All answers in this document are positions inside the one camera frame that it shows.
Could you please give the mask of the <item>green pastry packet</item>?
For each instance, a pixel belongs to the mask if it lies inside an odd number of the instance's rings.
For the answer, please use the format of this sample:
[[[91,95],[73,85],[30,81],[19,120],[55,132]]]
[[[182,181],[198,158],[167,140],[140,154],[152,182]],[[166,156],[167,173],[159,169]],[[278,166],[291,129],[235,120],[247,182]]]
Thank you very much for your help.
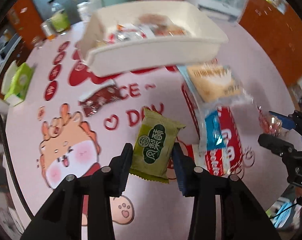
[[[168,184],[167,168],[172,149],[178,133],[186,126],[147,108],[143,112],[129,173]]]

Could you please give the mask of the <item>small nut packet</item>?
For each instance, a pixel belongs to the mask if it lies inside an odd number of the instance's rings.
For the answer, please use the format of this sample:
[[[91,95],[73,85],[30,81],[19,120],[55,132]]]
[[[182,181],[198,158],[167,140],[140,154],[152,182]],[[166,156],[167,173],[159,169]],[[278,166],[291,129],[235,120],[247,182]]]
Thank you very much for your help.
[[[259,124],[263,133],[270,134],[275,137],[280,136],[282,132],[282,121],[269,112],[263,111],[261,106],[258,106],[257,108]]]

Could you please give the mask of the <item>red white blue snack bag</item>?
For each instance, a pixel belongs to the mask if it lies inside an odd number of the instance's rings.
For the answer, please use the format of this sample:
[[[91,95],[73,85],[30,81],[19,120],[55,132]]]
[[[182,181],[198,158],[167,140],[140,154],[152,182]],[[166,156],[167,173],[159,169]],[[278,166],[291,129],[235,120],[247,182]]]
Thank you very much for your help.
[[[181,90],[199,136],[192,149],[195,164],[214,176],[242,176],[243,149],[228,100],[205,103],[186,83]]]

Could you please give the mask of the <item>beige cracker packet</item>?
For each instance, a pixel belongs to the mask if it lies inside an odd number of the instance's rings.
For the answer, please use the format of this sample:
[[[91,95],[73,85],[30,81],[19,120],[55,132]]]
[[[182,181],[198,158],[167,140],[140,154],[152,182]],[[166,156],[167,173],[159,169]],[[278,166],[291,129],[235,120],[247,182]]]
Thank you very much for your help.
[[[236,105],[252,103],[252,96],[244,89],[230,66],[201,63],[177,66],[188,90],[200,105]]]

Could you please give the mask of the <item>dark red snack packet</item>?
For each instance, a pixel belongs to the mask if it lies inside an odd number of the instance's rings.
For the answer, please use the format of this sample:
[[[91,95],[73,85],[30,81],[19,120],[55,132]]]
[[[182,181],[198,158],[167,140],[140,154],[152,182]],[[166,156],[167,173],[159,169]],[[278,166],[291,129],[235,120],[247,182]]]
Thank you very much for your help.
[[[86,117],[97,113],[104,105],[121,100],[122,96],[114,80],[108,80],[82,94],[78,103]]]

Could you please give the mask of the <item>green tissue box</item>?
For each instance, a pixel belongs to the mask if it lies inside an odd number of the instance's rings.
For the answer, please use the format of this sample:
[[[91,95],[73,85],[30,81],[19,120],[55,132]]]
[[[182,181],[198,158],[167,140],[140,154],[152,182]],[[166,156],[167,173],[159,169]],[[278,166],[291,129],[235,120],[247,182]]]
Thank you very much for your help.
[[[35,66],[30,67],[26,62],[18,66],[14,60],[10,64],[1,85],[1,94],[7,104],[16,106],[25,100],[34,71]]]

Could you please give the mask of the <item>clear packet brown cookies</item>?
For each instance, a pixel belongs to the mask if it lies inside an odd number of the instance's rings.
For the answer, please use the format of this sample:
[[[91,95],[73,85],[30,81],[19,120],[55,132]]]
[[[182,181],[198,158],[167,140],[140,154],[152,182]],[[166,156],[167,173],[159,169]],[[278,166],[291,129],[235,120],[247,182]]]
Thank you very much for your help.
[[[174,24],[166,15],[143,14],[138,17],[141,27],[149,27],[155,36],[186,36],[188,31]]]

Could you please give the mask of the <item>orange white snack bar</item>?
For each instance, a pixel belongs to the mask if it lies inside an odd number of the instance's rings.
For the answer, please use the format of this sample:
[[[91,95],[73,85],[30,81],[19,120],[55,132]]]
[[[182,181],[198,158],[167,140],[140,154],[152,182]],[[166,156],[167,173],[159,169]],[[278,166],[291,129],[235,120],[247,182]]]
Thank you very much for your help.
[[[107,36],[108,43],[118,43],[124,41],[141,40],[146,38],[146,34],[141,28],[133,24],[116,26],[116,30]]]

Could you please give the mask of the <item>white plastic storage bin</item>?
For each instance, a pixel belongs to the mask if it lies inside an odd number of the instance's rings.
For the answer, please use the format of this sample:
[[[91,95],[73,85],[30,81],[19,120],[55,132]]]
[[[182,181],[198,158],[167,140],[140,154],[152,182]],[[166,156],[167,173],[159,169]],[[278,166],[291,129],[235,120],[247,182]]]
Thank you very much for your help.
[[[166,15],[186,29],[188,35],[155,36],[149,27],[139,26],[138,17],[143,14]],[[108,43],[107,36],[118,24],[138,26],[146,38]],[[226,33],[191,3],[145,0],[94,11],[77,49],[83,63],[95,75],[104,77],[143,68],[210,61],[228,41]]]

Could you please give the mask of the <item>small metal can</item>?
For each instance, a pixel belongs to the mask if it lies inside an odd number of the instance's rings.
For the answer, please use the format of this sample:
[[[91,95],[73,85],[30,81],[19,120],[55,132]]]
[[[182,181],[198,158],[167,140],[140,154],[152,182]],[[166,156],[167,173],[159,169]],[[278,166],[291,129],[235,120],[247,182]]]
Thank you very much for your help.
[[[51,26],[50,22],[44,21],[41,25],[42,31],[45,34],[46,38],[49,41],[52,41],[56,38],[56,32],[54,31],[53,27]]]

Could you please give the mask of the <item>green liquid glass bottle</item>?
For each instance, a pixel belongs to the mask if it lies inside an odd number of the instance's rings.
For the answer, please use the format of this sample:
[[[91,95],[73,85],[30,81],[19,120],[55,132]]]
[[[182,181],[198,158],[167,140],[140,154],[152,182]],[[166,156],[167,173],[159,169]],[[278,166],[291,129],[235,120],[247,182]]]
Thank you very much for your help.
[[[70,29],[70,21],[65,8],[55,0],[48,1],[51,7],[51,23],[55,31],[59,34],[65,33]]]

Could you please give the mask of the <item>translucent plastic bottle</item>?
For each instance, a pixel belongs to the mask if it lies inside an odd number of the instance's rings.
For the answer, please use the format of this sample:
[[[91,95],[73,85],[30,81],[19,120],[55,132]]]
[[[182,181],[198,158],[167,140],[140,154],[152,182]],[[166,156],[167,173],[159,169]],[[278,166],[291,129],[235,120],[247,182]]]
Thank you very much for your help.
[[[103,7],[102,0],[88,0],[87,2],[82,2],[77,4],[77,11],[80,19],[84,23],[88,23],[95,10]]]

